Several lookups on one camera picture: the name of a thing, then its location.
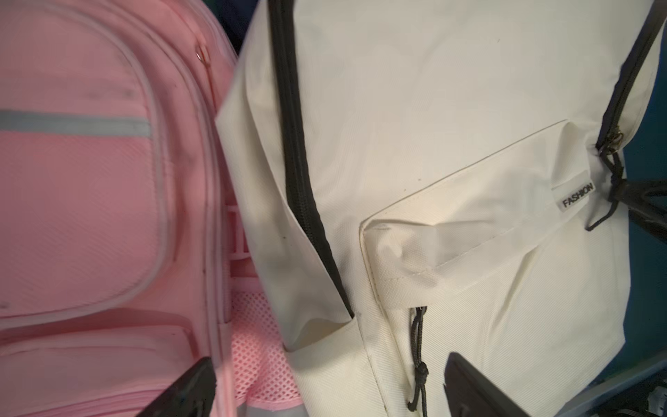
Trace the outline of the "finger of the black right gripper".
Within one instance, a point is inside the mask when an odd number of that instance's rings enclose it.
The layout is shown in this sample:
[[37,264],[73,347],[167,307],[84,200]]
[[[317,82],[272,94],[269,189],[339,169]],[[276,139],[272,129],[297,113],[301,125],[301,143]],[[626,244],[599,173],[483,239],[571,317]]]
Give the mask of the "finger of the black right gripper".
[[621,179],[611,198],[629,210],[629,218],[645,232],[666,242],[666,181],[628,182]]

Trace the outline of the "pink backpack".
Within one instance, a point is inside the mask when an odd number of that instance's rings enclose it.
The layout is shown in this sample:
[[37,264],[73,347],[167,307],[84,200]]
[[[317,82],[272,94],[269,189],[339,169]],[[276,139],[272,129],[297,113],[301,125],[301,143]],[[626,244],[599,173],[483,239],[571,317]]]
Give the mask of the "pink backpack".
[[303,416],[215,116],[202,1],[1,4],[1,413],[135,416],[202,359],[202,416]]

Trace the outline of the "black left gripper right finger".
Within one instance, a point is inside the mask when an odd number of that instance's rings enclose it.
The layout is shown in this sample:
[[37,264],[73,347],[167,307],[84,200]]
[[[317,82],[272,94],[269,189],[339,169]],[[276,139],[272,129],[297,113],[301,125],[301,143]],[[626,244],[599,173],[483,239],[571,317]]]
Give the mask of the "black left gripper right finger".
[[449,354],[444,390],[452,417],[528,417],[461,354]]

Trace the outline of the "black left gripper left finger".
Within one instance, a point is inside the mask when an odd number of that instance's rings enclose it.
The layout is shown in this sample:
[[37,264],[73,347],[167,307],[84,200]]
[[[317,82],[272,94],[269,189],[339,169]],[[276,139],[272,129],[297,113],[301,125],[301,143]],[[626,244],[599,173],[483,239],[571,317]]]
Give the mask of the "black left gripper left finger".
[[216,376],[210,357],[201,358],[137,417],[209,417],[216,393]]

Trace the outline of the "beige and navy backpack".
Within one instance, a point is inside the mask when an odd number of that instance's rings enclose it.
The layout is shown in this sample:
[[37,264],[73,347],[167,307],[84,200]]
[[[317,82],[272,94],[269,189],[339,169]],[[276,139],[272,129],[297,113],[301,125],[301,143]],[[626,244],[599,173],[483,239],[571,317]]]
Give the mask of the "beige and navy backpack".
[[554,416],[625,342],[656,1],[261,1],[216,120],[309,416],[448,416],[462,355]]

